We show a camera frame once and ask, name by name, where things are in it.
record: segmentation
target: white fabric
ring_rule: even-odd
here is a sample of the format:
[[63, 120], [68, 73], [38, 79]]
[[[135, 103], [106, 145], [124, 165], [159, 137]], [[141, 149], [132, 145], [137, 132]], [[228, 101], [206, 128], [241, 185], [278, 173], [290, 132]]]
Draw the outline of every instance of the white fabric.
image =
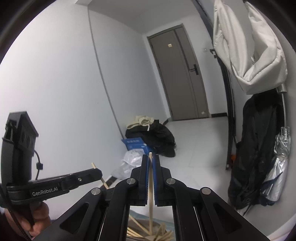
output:
[[[276, 88], [285, 82], [288, 74], [281, 44], [258, 10], [248, 2], [235, 2], [232, 8], [231, 1], [226, 4], [225, 0], [215, 0], [213, 44], [216, 54], [246, 94]], [[246, 23], [241, 17], [244, 14]]]

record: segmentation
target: gray door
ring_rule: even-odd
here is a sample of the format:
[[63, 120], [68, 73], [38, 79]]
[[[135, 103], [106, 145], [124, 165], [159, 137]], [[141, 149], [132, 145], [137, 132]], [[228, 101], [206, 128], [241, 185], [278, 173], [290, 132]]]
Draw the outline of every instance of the gray door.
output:
[[183, 27], [149, 38], [164, 84], [172, 119], [209, 117], [197, 60]]

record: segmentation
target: door handle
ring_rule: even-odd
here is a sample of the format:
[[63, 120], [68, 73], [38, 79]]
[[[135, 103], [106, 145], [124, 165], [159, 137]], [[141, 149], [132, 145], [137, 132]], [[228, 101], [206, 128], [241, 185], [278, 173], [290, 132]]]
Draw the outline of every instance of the door handle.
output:
[[196, 75], [199, 75], [196, 64], [193, 65], [193, 69], [190, 69], [189, 71], [195, 71]]

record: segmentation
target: human hand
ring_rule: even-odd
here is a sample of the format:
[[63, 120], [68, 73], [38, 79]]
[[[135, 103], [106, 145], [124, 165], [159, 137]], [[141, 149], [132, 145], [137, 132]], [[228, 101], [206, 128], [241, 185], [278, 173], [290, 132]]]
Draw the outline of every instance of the human hand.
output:
[[[37, 207], [33, 211], [33, 219], [35, 221], [35, 224], [33, 226], [30, 225], [29, 221], [26, 220], [22, 215], [20, 215], [17, 212], [14, 212], [17, 220], [19, 221], [20, 225], [25, 231], [28, 231], [29, 234], [34, 238], [38, 234], [41, 233], [44, 229], [46, 229], [50, 225], [50, 218], [49, 218], [49, 209], [48, 206], [42, 202], [39, 207]], [[9, 225], [12, 227], [12, 229], [21, 236], [21, 233], [16, 226], [15, 222], [13, 221], [10, 213], [7, 209], [5, 209], [5, 216], [9, 223]]]

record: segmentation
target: blue cardboard box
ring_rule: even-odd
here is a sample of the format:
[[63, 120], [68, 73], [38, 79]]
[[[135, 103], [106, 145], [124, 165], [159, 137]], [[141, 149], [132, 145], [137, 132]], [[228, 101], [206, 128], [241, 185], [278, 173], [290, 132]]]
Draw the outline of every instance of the blue cardboard box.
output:
[[127, 150], [143, 149], [145, 154], [152, 152], [152, 150], [144, 143], [141, 137], [122, 139], [121, 141], [126, 145]]

